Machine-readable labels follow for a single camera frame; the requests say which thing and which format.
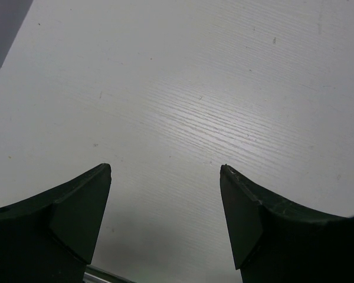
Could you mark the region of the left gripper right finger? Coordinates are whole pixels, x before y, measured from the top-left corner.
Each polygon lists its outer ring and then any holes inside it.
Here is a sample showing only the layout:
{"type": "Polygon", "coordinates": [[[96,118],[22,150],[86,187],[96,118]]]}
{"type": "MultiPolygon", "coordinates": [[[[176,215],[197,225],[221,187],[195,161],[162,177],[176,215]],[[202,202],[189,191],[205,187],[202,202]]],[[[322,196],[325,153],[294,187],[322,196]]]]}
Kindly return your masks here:
{"type": "Polygon", "coordinates": [[[299,205],[227,164],[220,190],[244,282],[354,282],[354,216],[299,205]]]}

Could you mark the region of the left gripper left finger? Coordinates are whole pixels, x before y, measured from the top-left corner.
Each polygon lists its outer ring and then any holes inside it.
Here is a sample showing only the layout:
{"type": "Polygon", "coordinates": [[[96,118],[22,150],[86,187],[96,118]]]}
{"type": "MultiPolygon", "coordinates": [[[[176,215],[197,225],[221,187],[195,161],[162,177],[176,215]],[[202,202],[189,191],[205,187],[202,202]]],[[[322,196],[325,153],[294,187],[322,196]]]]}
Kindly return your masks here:
{"type": "Polygon", "coordinates": [[[0,208],[0,282],[82,282],[91,264],[111,185],[102,163],[0,208]]]}

